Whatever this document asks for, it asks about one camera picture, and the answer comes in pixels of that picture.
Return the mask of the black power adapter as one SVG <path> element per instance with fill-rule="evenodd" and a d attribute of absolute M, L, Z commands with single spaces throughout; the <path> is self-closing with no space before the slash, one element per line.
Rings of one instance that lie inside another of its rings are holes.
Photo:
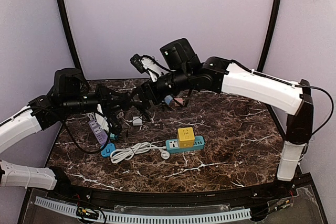
<path fill-rule="evenodd" d="M 146 121 L 146 122 L 151 122 L 152 121 L 152 117 L 147 112 L 147 108 L 141 102 L 136 102 L 136 101 L 131 100 L 131 105 L 138 110 L 138 112 L 140 114 L 140 118 L 143 121 Z"/>

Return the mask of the yellow cube socket adapter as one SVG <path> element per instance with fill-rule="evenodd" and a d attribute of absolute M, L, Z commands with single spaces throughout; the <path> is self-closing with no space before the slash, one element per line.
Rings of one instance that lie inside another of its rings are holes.
<path fill-rule="evenodd" d="M 195 135 L 192 127 L 179 128 L 177 130 L 177 139 L 180 148 L 189 148 L 194 146 Z"/>

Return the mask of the teal power strip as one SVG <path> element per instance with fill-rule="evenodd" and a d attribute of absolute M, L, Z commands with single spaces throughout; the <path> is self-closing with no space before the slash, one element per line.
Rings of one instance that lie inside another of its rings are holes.
<path fill-rule="evenodd" d="M 193 146 L 182 146 L 178 139 L 171 139 L 165 141 L 166 150 L 170 154 L 202 150 L 205 146 L 205 141 L 202 136 L 196 136 Z"/>

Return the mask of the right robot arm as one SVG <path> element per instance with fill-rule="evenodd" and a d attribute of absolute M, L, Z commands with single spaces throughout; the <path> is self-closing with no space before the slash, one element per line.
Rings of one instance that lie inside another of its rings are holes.
<path fill-rule="evenodd" d="M 201 62 L 186 38 L 161 47 L 160 52 L 167 64 L 166 74 L 153 57 L 135 54 L 130 59 L 138 72 L 151 76 L 136 91 L 146 107 L 160 103 L 168 95 L 192 89 L 239 95 L 279 108 L 287 114 L 287 129 L 277 179 L 289 182 L 294 178 L 301 156 L 316 133 L 311 95 L 314 87 L 307 80 L 279 79 L 216 56 Z"/>

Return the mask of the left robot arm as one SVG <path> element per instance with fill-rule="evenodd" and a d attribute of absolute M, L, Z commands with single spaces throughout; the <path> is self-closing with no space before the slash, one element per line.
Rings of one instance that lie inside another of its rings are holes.
<path fill-rule="evenodd" d="M 129 95 L 98 85 L 93 93 L 82 71 L 57 70 L 54 84 L 46 95 L 31 100 L 15 115 L 1 123 L 1 152 L 24 138 L 80 113 L 96 113 L 108 125 L 109 133 L 119 134 L 121 125 L 115 112 L 129 105 Z M 59 167 L 37 168 L 1 160 L 1 186 L 54 190 L 70 180 Z"/>

